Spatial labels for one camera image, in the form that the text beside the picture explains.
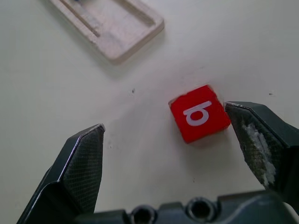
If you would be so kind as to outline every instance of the wooden tray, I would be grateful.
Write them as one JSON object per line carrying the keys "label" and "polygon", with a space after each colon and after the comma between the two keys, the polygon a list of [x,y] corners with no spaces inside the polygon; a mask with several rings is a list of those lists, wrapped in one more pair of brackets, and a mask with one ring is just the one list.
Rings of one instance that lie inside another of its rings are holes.
{"label": "wooden tray", "polygon": [[121,63],[164,28],[139,0],[49,0],[108,60]]}

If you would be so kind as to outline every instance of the white residue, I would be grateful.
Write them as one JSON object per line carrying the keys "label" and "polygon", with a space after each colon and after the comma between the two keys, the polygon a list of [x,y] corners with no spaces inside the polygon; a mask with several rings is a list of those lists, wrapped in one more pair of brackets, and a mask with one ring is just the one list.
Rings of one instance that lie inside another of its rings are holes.
{"label": "white residue", "polygon": [[252,123],[248,126],[242,125],[242,128],[247,132],[253,144],[263,156],[263,161],[266,168],[263,175],[264,185],[268,187],[269,183],[274,184],[276,170],[274,165],[272,164],[271,152],[268,148],[265,137],[262,133],[258,132],[256,127]]}

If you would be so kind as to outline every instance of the red cube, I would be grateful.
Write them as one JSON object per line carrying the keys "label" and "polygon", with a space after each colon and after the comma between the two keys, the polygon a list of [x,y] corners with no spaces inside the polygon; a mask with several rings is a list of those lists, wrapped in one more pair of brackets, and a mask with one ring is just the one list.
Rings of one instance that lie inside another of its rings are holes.
{"label": "red cube", "polygon": [[171,100],[169,107],[186,143],[230,125],[222,104],[208,85]]}

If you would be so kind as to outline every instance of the white table surface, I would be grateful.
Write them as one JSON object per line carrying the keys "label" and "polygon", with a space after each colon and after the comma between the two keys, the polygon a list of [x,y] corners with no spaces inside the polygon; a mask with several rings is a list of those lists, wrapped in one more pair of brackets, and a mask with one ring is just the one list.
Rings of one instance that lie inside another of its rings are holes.
{"label": "white table surface", "polygon": [[18,220],[66,139],[97,123],[107,131],[96,211],[262,189],[232,127],[187,145],[168,101],[210,84],[222,101],[265,104],[299,127],[299,1],[145,2],[165,30],[120,66],[44,0],[0,2],[2,223]]}

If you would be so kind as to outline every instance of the carbon fiber texture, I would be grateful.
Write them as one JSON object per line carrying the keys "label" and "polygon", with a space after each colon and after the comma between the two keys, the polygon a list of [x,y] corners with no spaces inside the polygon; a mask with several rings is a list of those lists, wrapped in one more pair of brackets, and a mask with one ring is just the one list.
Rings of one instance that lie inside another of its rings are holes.
{"label": "carbon fiber texture", "polygon": [[284,146],[250,111],[231,106],[226,111],[249,168],[264,187],[277,190]]}
{"label": "carbon fiber texture", "polygon": [[83,213],[93,213],[102,178],[102,127],[81,138],[63,176],[63,185]]}

